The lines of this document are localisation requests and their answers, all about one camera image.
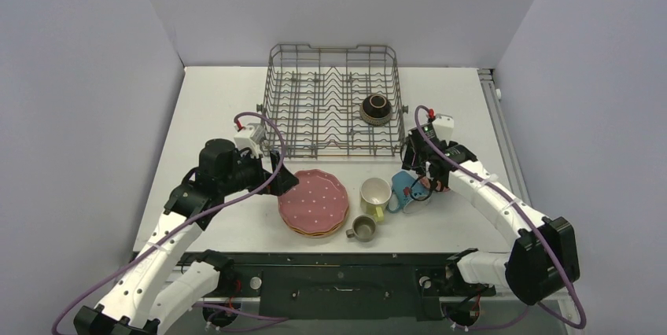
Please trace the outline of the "blue handled white mug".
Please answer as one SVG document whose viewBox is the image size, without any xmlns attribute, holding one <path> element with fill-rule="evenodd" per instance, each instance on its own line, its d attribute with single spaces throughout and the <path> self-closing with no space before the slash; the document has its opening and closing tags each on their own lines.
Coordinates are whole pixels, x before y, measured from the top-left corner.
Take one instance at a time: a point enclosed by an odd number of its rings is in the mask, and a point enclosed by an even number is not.
<svg viewBox="0 0 667 335">
<path fill-rule="evenodd" d="M 431 193 L 420 179 L 408 171 L 399 171 L 391 178 L 392 197 L 387 207 L 390 213 L 410 214 L 430 201 Z"/>
</svg>

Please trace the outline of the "grey wire dish rack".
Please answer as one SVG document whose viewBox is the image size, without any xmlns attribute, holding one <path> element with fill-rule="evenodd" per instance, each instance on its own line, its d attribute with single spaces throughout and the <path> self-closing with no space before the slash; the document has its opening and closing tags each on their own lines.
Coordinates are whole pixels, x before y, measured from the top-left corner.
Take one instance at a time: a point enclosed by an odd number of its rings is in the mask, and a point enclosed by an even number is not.
<svg viewBox="0 0 667 335">
<path fill-rule="evenodd" d="M 369 95 L 385 95 L 390 121 L 374 127 L 359 115 Z M 404 143 L 404 114 L 395 50 L 387 45 L 279 43 L 268 58 L 257 110 L 272 120 L 290 158 L 394 157 Z"/>
</svg>

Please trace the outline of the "dark brown glazed bowl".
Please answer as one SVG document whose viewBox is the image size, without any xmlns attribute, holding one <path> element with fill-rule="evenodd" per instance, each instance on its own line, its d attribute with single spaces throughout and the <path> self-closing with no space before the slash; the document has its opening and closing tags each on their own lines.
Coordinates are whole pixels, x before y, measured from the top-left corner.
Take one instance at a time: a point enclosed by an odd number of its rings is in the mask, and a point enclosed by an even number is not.
<svg viewBox="0 0 667 335">
<path fill-rule="evenodd" d="M 392 105 L 389 99 L 382 94 L 367 96 L 359 107 L 361 119 L 371 126 L 378 127 L 387 124 L 392 114 Z"/>
</svg>

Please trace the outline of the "orange patterned small bowl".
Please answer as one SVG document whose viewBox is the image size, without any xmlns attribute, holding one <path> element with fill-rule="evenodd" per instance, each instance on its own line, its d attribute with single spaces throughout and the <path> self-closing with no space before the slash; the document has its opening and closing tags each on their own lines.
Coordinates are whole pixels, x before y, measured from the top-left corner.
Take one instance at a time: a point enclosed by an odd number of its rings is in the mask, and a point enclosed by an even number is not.
<svg viewBox="0 0 667 335">
<path fill-rule="evenodd" d="M 419 182 L 427 189 L 437 193 L 448 192 L 450 189 L 443 185 L 442 182 L 422 177 Z"/>
</svg>

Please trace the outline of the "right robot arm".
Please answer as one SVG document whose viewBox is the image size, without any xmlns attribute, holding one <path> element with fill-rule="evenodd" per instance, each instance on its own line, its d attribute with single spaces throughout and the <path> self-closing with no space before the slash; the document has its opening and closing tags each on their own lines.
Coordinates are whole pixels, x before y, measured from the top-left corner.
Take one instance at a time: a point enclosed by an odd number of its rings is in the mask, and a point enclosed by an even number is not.
<svg viewBox="0 0 667 335">
<path fill-rule="evenodd" d="M 562 217 L 549 218 L 514 195 L 464 145 L 439 140 L 431 127 L 426 134 L 413 128 L 405 140 L 402 167 L 426 177 L 434 189 L 460 195 L 511 246 L 505 253 L 470 248 L 453 256 L 443 273 L 450 291 L 493 285 L 534 305 L 561 289 L 572 290 L 580 278 L 573 226 Z"/>
</svg>

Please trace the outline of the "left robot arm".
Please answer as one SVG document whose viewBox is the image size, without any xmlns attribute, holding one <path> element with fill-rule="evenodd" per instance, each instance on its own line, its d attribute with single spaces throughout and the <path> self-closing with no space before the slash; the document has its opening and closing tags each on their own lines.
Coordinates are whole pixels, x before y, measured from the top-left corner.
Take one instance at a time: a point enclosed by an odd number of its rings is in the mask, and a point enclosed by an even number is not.
<svg viewBox="0 0 667 335">
<path fill-rule="evenodd" d="M 198 165 L 170 193 L 153 235 L 141 253 L 123 268 L 116 285 L 93 307 L 83 306 L 73 324 L 78 334 L 156 334 L 168 326 L 159 313 L 162 288 L 183 253 L 206 230 L 225 205 L 226 197 L 246 192 L 279 197 L 299 180 L 270 154 L 272 171 L 263 168 L 252 149 L 226 139 L 211 139 L 200 151 Z"/>
</svg>

